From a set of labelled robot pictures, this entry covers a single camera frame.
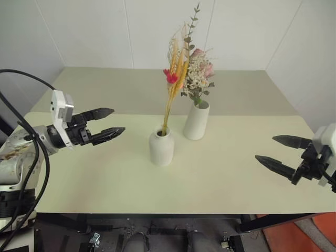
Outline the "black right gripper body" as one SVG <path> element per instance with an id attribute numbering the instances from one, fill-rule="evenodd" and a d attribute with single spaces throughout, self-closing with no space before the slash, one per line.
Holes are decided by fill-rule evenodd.
<path id="1" fill-rule="evenodd" d="M 301 158 L 303 161 L 294 172 L 291 183 L 297 185 L 302 177 L 312 180 L 327 179 L 327 183 L 331 183 L 331 176 L 327 174 L 329 166 L 328 159 L 331 157 L 331 149 L 328 145 L 322 147 L 318 154 L 313 143 L 309 143 Z"/>

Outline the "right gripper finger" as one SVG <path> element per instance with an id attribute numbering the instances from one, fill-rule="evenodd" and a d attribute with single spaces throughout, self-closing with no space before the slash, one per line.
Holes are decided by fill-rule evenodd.
<path id="1" fill-rule="evenodd" d="M 295 169 L 282 164 L 280 161 L 275 160 L 273 158 L 261 155 L 255 155 L 256 160 L 265 166 L 268 170 L 275 172 L 288 180 L 292 180 L 292 177 L 295 173 Z"/>
<path id="2" fill-rule="evenodd" d="M 312 140 L 297 137 L 293 135 L 277 135 L 272 137 L 273 140 L 295 149 L 306 149 L 312 143 Z"/>

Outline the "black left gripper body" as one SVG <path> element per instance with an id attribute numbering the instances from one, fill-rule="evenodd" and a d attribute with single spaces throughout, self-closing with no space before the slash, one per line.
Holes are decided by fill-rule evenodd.
<path id="1" fill-rule="evenodd" d="M 85 145 L 91 143 L 92 135 L 86 129 L 87 122 L 93 120 L 91 111 L 75 114 L 71 117 L 71 121 L 67 122 L 66 133 L 72 144 Z"/>

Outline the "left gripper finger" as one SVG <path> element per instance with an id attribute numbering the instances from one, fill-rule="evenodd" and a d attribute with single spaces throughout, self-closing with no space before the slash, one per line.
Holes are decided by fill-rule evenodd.
<path id="1" fill-rule="evenodd" d="M 125 131 L 125 127 L 114 127 L 102 130 L 100 133 L 91 136 L 91 144 L 93 146 L 108 142 L 117 138 Z"/>
<path id="2" fill-rule="evenodd" d="M 87 112 L 87 120 L 100 120 L 114 113 L 111 108 L 97 108 Z"/>

